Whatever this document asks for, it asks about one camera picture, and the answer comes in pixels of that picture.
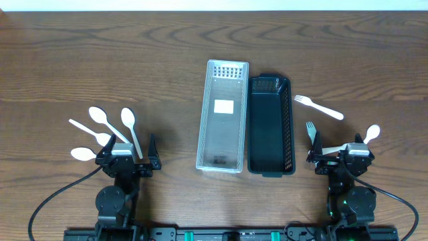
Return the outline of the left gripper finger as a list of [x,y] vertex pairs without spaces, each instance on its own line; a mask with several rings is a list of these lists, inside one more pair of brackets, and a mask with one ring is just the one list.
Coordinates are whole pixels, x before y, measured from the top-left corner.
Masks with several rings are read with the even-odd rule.
[[99,157],[105,157],[107,155],[111,155],[112,149],[116,143],[116,135],[113,134],[106,145],[99,152]]
[[148,158],[150,162],[158,162],[159,161],[159,155],[158,151],[156,149],[156,143],[155,143],[155,135],[150,135],[150,143],[148,147]]

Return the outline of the pinkish white plastic spoon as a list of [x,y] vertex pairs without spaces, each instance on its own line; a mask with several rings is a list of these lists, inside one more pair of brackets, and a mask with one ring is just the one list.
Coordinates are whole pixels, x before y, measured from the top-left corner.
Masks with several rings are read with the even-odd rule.
[[[377,138],[379,136],[380,132],[381,132],[381,129],[378,125],[371,125],[366,131],[366,137],[365,137],[363,143],[368,144],[369,141]],[[347,145],[348,145],[348,143],[345,143],[345,144],[338,146],[338,147],[323,148],[322,153],[324,155],[326,155],[329,153],[339,152],[341,150],[345,150]]]

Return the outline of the pale green plastic fork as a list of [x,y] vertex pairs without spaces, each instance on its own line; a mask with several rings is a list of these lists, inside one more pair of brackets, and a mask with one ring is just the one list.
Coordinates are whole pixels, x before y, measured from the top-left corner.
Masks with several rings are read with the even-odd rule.
[[316,137],[316,132],[317,132],[314,123],[313,122],[307,122],[306,123],[306,128],[307,128],[308,136],[309,136],[309,138],[311,140],[311,143],[314,144],[315,137]]

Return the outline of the white plastic fork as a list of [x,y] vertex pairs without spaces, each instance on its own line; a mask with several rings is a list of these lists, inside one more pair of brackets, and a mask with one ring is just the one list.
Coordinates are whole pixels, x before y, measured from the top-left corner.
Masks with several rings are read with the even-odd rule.
[[327,115],[329,115],[329,116],[331,116],[337,120],[341,121],[344,119],[344,115],[341,112],[332,110],[330,108],[326,108],[324,106],[320,106],[319,104],[312,102],[312,100],[307,96],[295,95],[294,100],[298,101],[298,102],[300,102],[306,106],[311,106],[312,108],[315,108],[315,109],[317,109],[317,110],[319,110],[319,111],[321,111],[321,112],[323,112],[323,113],[325,113],[325,114],[327,114]]

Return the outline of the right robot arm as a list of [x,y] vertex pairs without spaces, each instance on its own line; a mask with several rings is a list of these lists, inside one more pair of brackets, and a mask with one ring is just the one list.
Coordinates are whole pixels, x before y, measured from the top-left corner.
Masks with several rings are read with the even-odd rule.
[[355,185],[365,173],[374,155],[360,135],[337,156],[323,153],[320,131],[316,132],[307,162],[315,164],[315,174],[328,176],[327,212],[329,224],[315,231],[316,240],[372,240],[368,224],[375,219],[376,193]]

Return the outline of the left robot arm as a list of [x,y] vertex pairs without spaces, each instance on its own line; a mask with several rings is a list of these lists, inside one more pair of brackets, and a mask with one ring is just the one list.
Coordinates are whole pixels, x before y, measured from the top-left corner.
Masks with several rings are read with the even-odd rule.
[[136,163],[133,145],[116,143],[116,135],[96,155],[95,163],[114,179],[114,184],[99,191],[96,196],[98,221],[94,239],[99,241],[150,240],[148,228],[135,220],[140,191],[140,179],[152,177],[162,167],[155,138],[150,136],[148,163]]

